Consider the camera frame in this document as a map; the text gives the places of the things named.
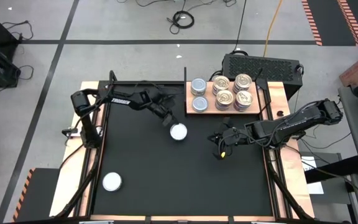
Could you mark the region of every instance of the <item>yellow cable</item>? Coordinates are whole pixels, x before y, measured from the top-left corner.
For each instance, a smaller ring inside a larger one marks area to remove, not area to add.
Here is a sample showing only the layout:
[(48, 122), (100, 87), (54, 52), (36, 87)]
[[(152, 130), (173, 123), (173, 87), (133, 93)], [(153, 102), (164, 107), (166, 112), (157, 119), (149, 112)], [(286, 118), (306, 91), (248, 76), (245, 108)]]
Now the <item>yellow cable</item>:
[(266, 43), (265, 43), (265, 50), (264, 50), (264, 57), (265, 57), (265, 55), (266, 55), (267, 43), (269, 42), (270, 31), (272, 30), (273, 23), (274, 23), (274, 20), (276, 19), (276, 16), (277, 16), (277, 14), (278, 14), (278, 10), (280, 9), (281, 3), (283, 3), (283, 0), (280, 0), (280, 2), (278, 3), (276, 12), (274, 13), (274, 16), (273, 16), (272, 23), (270, 24), (270, 27), (268, 28), (268, 31), (267, 31), (267, 37), (266, 37)]

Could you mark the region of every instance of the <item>black tabletop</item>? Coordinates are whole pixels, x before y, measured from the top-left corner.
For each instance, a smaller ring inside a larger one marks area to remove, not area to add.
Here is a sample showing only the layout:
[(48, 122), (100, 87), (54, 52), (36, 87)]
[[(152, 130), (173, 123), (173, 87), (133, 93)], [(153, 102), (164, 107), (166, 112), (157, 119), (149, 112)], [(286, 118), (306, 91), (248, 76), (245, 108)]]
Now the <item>black tabletop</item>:
[[(217, 146), (206, 137), (223, 116), (185, 117), (183, 85), (165, 87), (179, 93), (173, 113), (186, 125), (187, 137), (173, 140), (169, 128), (148, 110), (111, 105), (93, 214), (272, 216), (261, 147), (238, 146), (226, 160), (216, 160), (212, 151)], [(132, 93), (134, 85), (117, 85), (116, 90)], [(237, 127), (258, 120), (256, 115), (231, 118)], [(122, 177), (116, 192), (103, 188), (109, 172)]]

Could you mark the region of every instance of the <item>white paper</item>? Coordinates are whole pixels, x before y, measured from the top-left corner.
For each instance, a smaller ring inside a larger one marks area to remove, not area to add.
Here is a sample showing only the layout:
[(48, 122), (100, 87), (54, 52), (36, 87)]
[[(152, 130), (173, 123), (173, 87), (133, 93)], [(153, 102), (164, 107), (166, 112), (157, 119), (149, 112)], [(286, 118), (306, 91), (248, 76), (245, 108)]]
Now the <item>white paper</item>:
[[(302, 161), (309, 164), (310, 166), (302, 163), (303, 170), (307, 171), (310, 169), (313, 169), (316, 166), (316, 161), (314, 160), (313, 156), (302, 156)], [(321, 185), (321, 182), (316, 182), (312, 184), (308, 184), (308, 190), (309, 194), (324, 194), (323, 186)]]

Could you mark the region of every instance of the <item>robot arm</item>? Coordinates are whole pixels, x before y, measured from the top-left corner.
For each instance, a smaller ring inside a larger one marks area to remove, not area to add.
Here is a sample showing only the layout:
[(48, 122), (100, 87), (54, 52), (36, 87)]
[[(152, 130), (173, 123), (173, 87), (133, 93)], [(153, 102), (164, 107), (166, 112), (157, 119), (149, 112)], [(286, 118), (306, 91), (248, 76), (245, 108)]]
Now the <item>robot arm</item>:
[(334, 101), (328, 99), (308, 103), (296, 113), (274, 121), (256, 121), (245, 124), (244, 128), (232, 127), (225, 118), (224, 130), (218, 131), (208, 139), (218, 145), (214, 156), (224, 159), (228, 147), (241, 144), (259, 144), (263, 147), (281, 147), (292, 136), (303, 137), (305, 130), (317, 124), (338, 124), (343, 117)]
[[(91, 105), (88, 95), (97, 96), (96, 103)], [(129, 106), (133, 110), (148, 109), (162, 119), (162, 124), (177, 123), (176, 117), (172, 114), (171, 107), (175, 104), (174, 96), (156, 89), (155, 91), (140, 91), (131, 94), (114, 90), (113, 85), (103, 90), (85, 89), (71, 95), (75, 113), (80, 117), (83, 124), (81, 138), (85, 147), (95, 148), (101, 145), (101, 138), (92, 124), (90, 113), (98, 109), (104, 103), (115, 103)]]

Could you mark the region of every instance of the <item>wooden table frame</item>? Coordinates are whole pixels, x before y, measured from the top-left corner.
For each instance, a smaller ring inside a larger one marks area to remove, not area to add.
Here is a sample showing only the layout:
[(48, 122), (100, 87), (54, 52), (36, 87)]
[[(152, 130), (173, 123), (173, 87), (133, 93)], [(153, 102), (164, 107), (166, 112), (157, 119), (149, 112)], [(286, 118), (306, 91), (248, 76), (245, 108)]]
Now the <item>wooden table frame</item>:
[[(94, 88), (97, 89), (99, 82), (83, 82), (81, 84), (81, 89), (85, 88)], [(273, 119), (277, 119), (277, 112), (283, 111), (284, 116), (290, 114), (290, 109), (288, 107), (287, 98), (284, 91), (284, 86), (282, 82), (269, 82), (268, 87), (270, 90), (270, 98), (271, 98), (271, 109), (273, 114)], [(261, 94), (260, 100), (262, 107), (264, 107), (263, 93), (259, 90)], [(89, 98), (91, 103), (94, 103), (94, 98)], [(103, 119), (103, 110), (104, 107), (101, 107), (101, 111), (97, 114), (96, 124), (101, 125)], [(78, 116), (74, 114), (74, 118), (72, 121), (72, 126), (78, 120)], [(267, 119), (267, 112), (263, 111), (263, 118)], [(73, 137), (68, 141), (65, 155), (63, 159), (65, 159), (69, 154), (71, 154), (79, 145), (81, 145), (80, 137)], [(287, 143), (289, 146), (298, 149), (298, 144), (296, 140), (291, 139)], [(55, 195), (53, 197), (52, 207), (50, 210), (50, 216), (54, 216), (59, 213), (67, 202), (71, 199), (77, 188), (79, 187), (80, 179), (81, 179), (81, 171), (84, 166), (85, 161), (85, 152), (86, 149), (80, 149), (75, 155), (73, 155), (63, 166), (60, 171), (60, 175), (57, 182), (57, 187), (55, 191)], [(96, 153), (95, 149), (91, 149), (89, 161), (88, 161), (88, 171), (93, 164), (93, 158)], [(295, 200), (299, 203), (299, 205), (303, 208), (303, 210), (310, 215), (314, 216), (313, 207), (311, 204), (310, 196), (308, 193), (307, 183), (305, 179), (305, 175), (303, 172), (303, 166), (301, 163), (301, 158), (299, 153), (284, 147), (281, 149), (281, 161), (283, 172), (285, 176), (285, 181), (287, 185), (287, 189), (293, 195)], [(83, 193), (83, 197), (81, 200), (81, 206), (79, 208), (79, 215), (86, 215), (86, 210), (88, 208), (88, 198), (90, 196), (90, 184), (87, 186), (86, 190)], [(280, 217), (285, 218), (286, 210), (284, 206), (283, 195), (281, 194), (280, 189), (276, 186), (276, 196), (278, 201), (278, 210), (280, 213)], [(296, 214), (291, 211), (291, 214), (296, 218)], [(130, 221), (145, 221), (146, 216), (122, 216), (122, 215), (92, 215), (92, 220), (130, 220)], [(152, 216), (152, 221), (176, 221), (176, 220), (187, 220), (187, 221), (211, 221), (211, 222), (228, 222), (228, 216), (173, 216), (173, 217), (162, 217), (162, 216)], [(256, 216), (234, 216), (235, 222), (248, 222), (248, 221), (260, 221), (260, 222), (268, 222), (274, 221), (275, 217), (256, 217)]]

